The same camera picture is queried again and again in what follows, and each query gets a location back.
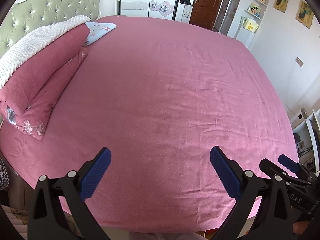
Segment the white shelf unit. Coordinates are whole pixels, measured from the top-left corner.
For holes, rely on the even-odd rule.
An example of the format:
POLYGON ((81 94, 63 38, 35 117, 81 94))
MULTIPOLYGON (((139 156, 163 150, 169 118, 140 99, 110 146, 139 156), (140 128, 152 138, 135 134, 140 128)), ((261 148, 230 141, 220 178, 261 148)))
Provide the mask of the white shelf unit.
POLYGON ((319 110, 301 108, 290 120, 299 162, 319 175, 319 110))

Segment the pink embroidered pillow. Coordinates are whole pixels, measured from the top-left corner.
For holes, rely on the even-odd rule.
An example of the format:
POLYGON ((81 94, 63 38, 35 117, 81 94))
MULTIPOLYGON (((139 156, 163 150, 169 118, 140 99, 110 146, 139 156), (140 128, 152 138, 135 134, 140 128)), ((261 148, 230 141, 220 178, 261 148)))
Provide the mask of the pink embroidered pillow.
POLYGON ((1 102, 1 115, 18 131, 42 140, 52 109, 87 54, 88 50, 82 47, 76 55, 60 67, 44 84, 23 114, 18 115, 6 103, 1 102))

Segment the pink bed sheet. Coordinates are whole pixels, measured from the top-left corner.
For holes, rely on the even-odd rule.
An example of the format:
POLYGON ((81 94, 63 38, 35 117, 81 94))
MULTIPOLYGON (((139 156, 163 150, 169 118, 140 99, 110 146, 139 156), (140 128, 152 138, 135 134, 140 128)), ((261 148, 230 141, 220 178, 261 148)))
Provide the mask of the pink bed sheet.
POLYGON ((241 42, 159 18, 103 22, 116 28, 88 46, 43 139, 9 123, 1 129, 1 152, 30 186, 107 147, 111 165, 86 202, 100 225, 202 231, 218 228, 234 205, 210 163, 212 147, 258 176, 262 159, 298 160, 284 106, 241 42))

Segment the framed picture right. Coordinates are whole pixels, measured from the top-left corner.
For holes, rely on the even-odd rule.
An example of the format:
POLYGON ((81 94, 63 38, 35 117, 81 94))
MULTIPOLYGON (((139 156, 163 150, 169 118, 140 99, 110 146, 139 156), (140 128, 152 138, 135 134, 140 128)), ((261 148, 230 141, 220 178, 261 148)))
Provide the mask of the framed picture right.
POLYGON ((314 13, 309 7, 309 5, 301 0, 299 4, 299 9, 296 15, 296 20, 310 29, 313 21, 314 13))

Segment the framed picture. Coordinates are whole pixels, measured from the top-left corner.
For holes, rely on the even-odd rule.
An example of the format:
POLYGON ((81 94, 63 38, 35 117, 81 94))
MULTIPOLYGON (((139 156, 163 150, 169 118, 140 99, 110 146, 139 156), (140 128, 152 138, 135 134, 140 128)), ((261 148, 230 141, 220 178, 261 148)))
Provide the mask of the framed picture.
POLYGON ((301 0, 299 4, 299 9, 296 15, 296 20, 310 29, 313 21, 314 13, 309 7, 309 5, 301 0))
POLYGON ((273 8, 285 13, 289 0, 275 0, 273 8))

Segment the pink folded quilt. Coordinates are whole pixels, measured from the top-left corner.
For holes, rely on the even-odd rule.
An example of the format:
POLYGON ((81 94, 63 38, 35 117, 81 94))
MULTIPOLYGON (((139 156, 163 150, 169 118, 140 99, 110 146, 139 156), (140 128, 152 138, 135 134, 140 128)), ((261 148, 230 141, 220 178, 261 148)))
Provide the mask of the pink folded quilt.
POLYGON ((84 44, 87 16, 39 27, 1 57, 1 102, 22 114, 48 79, 84 44))

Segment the framed picture left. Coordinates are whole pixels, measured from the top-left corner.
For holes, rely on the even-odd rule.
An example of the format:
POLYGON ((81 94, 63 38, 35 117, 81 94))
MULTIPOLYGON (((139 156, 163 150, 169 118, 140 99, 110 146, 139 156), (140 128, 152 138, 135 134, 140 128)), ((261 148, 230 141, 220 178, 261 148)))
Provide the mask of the framed picture left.
POLYGON ((275 0, 273 8, 285 13, 289 0, 275 0))

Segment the brown wooden door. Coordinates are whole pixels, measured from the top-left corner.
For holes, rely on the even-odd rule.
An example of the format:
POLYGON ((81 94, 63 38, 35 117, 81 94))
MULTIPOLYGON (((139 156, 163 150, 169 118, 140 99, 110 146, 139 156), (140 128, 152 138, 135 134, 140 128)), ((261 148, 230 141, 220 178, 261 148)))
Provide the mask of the brown wooden door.
POLYGON ((212 30, 222 0, 194 0, 189 23, 212 30))

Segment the light blue pillow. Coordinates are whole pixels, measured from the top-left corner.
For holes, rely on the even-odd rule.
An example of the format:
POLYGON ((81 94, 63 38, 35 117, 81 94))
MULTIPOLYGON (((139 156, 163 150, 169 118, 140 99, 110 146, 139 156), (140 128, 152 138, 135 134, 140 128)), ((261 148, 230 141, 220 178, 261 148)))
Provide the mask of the light blue pillow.
POLYGON ((117 25, 114 23, 99 23, 99 22, 87 22, 85 23, 89 29, 89 35, 87 36, 84 46, 89 46, 108 34, 112 30, 116 29, 117 25))

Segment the green tufted headboard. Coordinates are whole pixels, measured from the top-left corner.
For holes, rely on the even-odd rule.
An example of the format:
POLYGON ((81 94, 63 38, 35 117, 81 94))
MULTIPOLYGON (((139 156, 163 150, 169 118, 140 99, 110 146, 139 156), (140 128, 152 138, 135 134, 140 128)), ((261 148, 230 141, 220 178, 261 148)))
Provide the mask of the green tufted headboard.
POLYGON ((16 0, 1 24, 1 55, 29 32, 85 15, 99 16, 100 0, 16 0))

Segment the white wall shelf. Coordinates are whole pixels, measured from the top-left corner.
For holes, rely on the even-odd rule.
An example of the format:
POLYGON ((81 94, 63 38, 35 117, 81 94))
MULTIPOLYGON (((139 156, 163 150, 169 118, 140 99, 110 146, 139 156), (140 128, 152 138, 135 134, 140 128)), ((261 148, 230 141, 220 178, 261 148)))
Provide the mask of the white wall shelf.
POLYGON ((250 47, 257 35, 267 7, 268 0, 245 0, 245 4, 240 8, 240 20, 234 39, 246 48, 250 47))

